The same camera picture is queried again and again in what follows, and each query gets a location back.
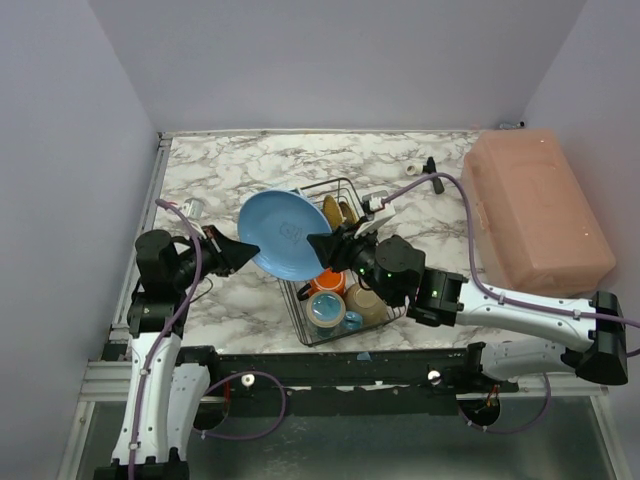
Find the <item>yellow woven bamboo plate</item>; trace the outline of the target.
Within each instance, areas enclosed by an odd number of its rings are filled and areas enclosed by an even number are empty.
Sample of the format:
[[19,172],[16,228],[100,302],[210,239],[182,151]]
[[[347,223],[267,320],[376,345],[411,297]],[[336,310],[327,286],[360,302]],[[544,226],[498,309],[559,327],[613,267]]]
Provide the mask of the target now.
[[332,231],[336,230],[345,220],[338,201],[332,195],[326,195],[324,197],[322,212]]

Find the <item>orange mug black handle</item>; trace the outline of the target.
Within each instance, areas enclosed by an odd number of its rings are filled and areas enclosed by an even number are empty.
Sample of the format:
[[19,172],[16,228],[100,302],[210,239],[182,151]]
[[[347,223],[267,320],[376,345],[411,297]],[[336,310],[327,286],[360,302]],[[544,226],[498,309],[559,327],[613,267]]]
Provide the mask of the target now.
[[333,292],[342,296],[346,292],[346,274],[327,269],[301,287],[297,291],[296,297],[299,301],[305,301],[320,291]]

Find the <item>yellow patterned plate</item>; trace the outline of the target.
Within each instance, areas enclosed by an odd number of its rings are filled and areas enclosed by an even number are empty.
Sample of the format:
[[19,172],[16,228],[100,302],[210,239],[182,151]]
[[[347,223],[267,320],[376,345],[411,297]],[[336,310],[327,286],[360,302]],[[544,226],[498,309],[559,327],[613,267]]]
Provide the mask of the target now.
[[339,201],[338,205],[345,222],[349,225],[355,225],[359,217],[357,216],[353,208],[346,201]]

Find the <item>beige ceramic bowl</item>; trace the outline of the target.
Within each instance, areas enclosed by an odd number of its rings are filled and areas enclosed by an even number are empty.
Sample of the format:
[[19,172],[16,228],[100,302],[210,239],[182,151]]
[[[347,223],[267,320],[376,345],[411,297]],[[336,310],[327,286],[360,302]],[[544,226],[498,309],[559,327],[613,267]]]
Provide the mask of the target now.
[[372,291],[351,285],[343,297],[346,310],[362,317],[362,326],[370,327],[387,319],[386,304]]

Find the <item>light blue plate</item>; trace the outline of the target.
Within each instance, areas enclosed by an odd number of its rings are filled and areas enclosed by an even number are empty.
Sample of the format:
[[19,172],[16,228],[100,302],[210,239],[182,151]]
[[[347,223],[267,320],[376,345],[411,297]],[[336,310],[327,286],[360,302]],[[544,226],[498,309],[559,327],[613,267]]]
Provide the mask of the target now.
[[292,191],[266,190],[246,200],[238,222],[241,242],[259,247],[253,262],[264,272],[286,281],[307,281],[325,268],[307,240],[329,234],[331,227],[305,197]]

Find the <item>blue butterfly mug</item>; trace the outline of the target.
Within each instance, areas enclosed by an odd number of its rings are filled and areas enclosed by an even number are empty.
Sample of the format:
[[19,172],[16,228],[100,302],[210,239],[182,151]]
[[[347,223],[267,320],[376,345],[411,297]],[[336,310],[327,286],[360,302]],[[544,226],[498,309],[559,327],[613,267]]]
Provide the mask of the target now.
[[314,293],[306,303],[312,332],[321,339],[354,332],[364,326],[361,314],[348,310],[343,298],[331,291]]

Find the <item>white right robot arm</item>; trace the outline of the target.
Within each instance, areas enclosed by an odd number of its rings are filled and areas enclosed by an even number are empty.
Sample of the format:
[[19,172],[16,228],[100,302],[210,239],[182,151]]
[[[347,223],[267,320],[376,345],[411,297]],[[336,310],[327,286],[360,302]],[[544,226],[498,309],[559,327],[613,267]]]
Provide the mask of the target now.
[[429,268],[423,251],[398,235],[378,241],[339,228],[310,234],[307,240],[321,265],[350,270],[387,306],[403,307],[408,317],[430,327],[484,326],[531,336],[531,341],[485,345],[478,367],[486,377],[569,371],[602,385],[628,381],[626,331],[613,294],[561,299],[485,285]]

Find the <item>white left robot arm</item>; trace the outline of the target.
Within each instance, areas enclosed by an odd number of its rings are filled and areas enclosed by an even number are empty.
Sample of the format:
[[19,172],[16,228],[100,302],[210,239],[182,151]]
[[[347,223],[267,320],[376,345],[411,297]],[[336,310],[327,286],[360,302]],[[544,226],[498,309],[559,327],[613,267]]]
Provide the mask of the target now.
[[107,467],[96,479],[186,479],[198,405],[216,377],[213,347],[182,346],[189,305],[208,275],[227,277],[259,253],[214,226],[192,239],[165,230],[135,242],[140,278],[127,322],[131,378],[125,415]]

